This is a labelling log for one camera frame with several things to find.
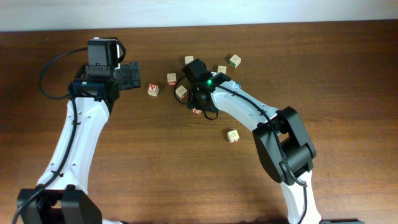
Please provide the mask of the red edged 5 block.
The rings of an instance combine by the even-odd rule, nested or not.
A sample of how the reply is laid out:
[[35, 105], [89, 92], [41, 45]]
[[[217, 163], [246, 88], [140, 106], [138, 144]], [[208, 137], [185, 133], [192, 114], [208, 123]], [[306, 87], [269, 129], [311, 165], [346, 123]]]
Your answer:
[[198, 110], [196, 108], [192, 109], [192, 112], [195, 113], [195, 114], [201, 114], [202, 113], [201, 110]]

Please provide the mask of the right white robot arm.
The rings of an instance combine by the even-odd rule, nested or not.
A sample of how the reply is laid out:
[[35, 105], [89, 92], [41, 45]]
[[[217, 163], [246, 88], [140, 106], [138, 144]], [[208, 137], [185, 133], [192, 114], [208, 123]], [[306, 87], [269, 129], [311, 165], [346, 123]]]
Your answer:
[[316, 149], [297, 111], [261, 103], [224, 73], [191, 85], [189, 106], [224, 111], [252, 132], [262, 168], [282, 188], [289, 223], [321, 223], [312, 190]]

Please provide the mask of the top red edged block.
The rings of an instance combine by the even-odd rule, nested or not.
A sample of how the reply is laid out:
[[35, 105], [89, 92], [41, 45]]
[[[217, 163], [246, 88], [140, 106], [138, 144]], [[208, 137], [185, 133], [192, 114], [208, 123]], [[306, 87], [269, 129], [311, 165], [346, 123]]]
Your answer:
[[193, 60], [194, 60], [194, 58], [193, 58], [193, 56], [191, 56], [191, 55], [188, 55], [188, 56], [185, 56], [185, 57], [184, 57], [185, 65], [189, 64], [189, 63], [192, 62]]

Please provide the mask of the green edged far block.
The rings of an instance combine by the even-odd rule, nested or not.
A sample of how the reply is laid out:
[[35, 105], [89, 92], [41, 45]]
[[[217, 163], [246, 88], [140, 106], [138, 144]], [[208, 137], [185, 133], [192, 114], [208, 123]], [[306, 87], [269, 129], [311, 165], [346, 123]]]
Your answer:
[[237, 56], [237, 55], [233, 55], [230, 59], [229, 59], [229, 64], [233, 67], [233, 68], [237, 68], [241, 63], [241, 57]]

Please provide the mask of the red edged 6 block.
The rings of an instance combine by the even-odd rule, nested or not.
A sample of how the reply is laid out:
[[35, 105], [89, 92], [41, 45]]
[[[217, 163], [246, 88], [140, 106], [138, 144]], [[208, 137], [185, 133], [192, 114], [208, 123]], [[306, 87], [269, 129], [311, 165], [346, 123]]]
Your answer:
[[237, 130], [227, 132], [227, 138], [229, 142], [236, 142], [239, 140], [239, 134]]

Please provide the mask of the green edged M block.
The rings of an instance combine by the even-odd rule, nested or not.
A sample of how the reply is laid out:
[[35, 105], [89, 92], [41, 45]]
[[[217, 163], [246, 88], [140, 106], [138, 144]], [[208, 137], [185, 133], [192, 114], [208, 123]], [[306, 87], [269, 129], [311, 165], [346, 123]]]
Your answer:
[[219, 65], [218, 68], [217, 68], [217, 73], [224, 73], [224, 74], [226, 74], [226, 69], [227, 69], [226, 66]]

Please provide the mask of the red V letter block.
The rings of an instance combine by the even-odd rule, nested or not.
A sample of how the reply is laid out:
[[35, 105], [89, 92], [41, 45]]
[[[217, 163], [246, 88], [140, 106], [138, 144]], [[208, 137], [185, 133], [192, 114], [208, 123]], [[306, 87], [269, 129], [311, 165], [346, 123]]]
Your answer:
[[159, 86], [157, 84], [150, 83], [147, 88], [147, 93], [149, 96], [158, 96]]

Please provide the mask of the wooden K picture block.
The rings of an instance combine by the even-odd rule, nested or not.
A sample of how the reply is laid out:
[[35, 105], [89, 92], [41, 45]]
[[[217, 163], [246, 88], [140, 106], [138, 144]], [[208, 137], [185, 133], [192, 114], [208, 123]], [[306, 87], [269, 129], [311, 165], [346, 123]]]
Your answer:
[[176, 88], [175, 94], [180, 98], [184, 99], [188, 95], [188, 90], [183, 86], [180, 85]]

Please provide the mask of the red spiral picture block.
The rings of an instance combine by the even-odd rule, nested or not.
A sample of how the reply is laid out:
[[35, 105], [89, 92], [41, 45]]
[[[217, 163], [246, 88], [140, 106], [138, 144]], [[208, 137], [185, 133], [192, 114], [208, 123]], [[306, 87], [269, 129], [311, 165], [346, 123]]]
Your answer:
[[175, 73], [168, 73], [167, 74], [167, 83], [168, 86], [176, 85], [177, 83], [177, 76]]

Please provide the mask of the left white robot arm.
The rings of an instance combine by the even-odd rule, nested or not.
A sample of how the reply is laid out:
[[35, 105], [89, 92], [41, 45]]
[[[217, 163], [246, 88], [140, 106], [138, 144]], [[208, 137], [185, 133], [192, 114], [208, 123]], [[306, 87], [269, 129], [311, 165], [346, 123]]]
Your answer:
[[139, 88], [137, 62], [102, 76], [83, 68], [68, 87], [67, 116], [55, 152], [37, 185], [21, 189], [15, 217], [24, 223], [109, 223], [88, 196], [96, 145], [121, 90]]

